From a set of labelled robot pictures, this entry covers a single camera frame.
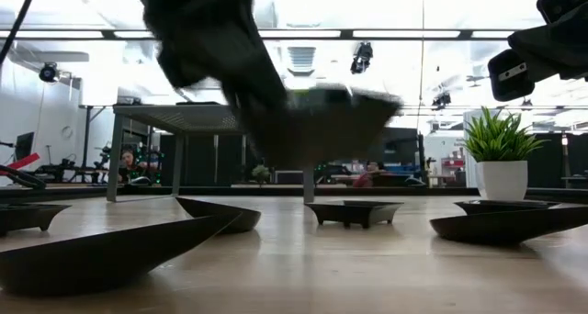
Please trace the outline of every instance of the white pot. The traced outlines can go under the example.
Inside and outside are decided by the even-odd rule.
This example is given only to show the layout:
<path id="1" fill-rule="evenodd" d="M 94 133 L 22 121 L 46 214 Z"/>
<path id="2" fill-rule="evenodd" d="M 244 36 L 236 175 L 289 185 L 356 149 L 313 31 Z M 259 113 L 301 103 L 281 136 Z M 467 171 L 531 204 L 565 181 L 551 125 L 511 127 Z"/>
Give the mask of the white pot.
<path id="1" fill-rule="evenodd" d="M 477 163 L 476 182 L 484 199 L 523 200 L 528 185 L 526 161 Z"/>

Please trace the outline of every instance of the small plant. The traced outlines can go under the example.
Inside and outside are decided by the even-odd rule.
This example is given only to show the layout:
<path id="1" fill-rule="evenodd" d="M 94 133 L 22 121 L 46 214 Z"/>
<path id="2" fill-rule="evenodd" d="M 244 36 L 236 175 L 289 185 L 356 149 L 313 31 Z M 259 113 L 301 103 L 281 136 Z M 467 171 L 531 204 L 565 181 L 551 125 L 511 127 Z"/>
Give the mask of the small plant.
<path id="1" fill-rule="evenodd" d="M 466 130 L 469 134 L 466 149 L 478 163 L 524 161 L 546 141 L 527 135 L 527 128 L 519 129 L 520 115 L 499 119 L 498 114 L 492 117 L 487 107 L 482 108 L 482 114 L 473 118 Z"/>
<path id="2" fill-rule="evenodd" d="M 251 176 L 259 184 L 259 187 L 261 187 L 269 178 L 269 169 L 262 164 L 258 164 L 251 172 Z"/>

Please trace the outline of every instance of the person sitting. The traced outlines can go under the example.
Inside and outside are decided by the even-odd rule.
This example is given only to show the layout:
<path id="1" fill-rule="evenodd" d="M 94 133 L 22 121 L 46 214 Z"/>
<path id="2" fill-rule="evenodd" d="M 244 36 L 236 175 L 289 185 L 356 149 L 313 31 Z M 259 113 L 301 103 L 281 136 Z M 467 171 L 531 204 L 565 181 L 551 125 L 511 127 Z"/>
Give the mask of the person sitting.
<path id="1" fill-rule="evenodd" d="M 384 168 L 384 163 L 367 162 L 366 171 L 355 180 L 353 187 L 372 187 L 374 186 L 374 177 L 381 175 L 390 175 Z"/>
<path id="2" fill-rule="evenodd" d="M 120 183 L 128 183 L 131 179 L 143 175 L 147 167 L 147 163 L 135 163 L 135 155 L 132 151 L 124 151 L 122 161 L 124 162 L 124 167 L 119 168 Z"/>

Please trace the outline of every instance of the metal table leg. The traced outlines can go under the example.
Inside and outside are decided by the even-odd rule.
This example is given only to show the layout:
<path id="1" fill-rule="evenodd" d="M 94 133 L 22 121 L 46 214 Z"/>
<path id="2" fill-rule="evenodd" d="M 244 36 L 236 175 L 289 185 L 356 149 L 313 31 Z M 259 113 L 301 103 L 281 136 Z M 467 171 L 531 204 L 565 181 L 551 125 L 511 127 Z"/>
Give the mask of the metal table leg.
<path id="1" fill-rule="evenodd" d="M 302 171 L 302 188 L 304 204 L 314 201 L 314 167 L 307 167 Z"/>
<path id="2" fill-rule="evenodd" d="M 119 185 L 120 150 L 122 150 L 122 121 L 124 117 L 118 114 L 114 116 L 114 129 L 110 149 L 110 164 L 108 167 L 107 201 L 117 201 L 117 188 Z"/>
<path id="3" fill-rule="evenodd" d="M 182 159 L 184 158 L 184 141 L 184 134 L 175 135 L 174 180 L 172 183 L 172 196 L 178 196 L 180 194 Z"/>

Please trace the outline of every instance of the black tray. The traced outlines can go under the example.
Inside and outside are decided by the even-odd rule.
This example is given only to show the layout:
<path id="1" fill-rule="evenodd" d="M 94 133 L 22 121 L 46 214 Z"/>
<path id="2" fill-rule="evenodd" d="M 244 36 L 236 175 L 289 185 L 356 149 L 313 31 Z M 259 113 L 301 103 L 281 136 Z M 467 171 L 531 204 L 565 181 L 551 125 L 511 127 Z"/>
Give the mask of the black tray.
<path id="1" fill-rule="evenodd" d="M 513 245 L 588 224 L 588 207 L 555 207 L 432 219 L 437 234 L 450 241 Z"/>
<path id="2" fill-rule="evenodd" d="M 68 207 L 71 206 L 0 204 L 0 236 L 6 236 L 12 230 L 28 228 L 40 228 L 45 231 L 51 225 L 53 218 Z"/>
<path id="3" fill-rule="evenodd" d="M 0 287 L 49 297 L 124 286 L 190 251 L 237 217 L 188 219 L 0 252 Z"/>
<path id="4" fill-rule="evenodd" d="M 470 200 L 465 202 L 456 202 L 454 204 L 461 207 L 466 212 L 466 214 L 471 215 L 550 208 L 557 206 L 560 203 L 540 201 Z"/>
<path id="5" fill-rule="evenodd" d="M 336 221 L 343 222 L 345 228 L 350 228 L 352 223 L 357 223 L 364 229 L 368 229 L 372 224 L 381 221 L 391 224 L 394 213 L 403 204 L 367 200 L 344 200 L 343 205 L 339 203 L 305 205 L 312 209 L 320 225 L 325 221 Z"/>
<path id="6" fill-rule="evenodd" d="M 177 202 L 192 218 L 207 217 L 219 214 L 241 214 L 239 218 L 233 221 L 227 228 L 220 233 L 230 234 L 251 231 L 257 225 L 261 212 L 242 208 L 232 207 L 228 205 L 221 205 L 210 203 L 203 200 L 176 198 Z"/>

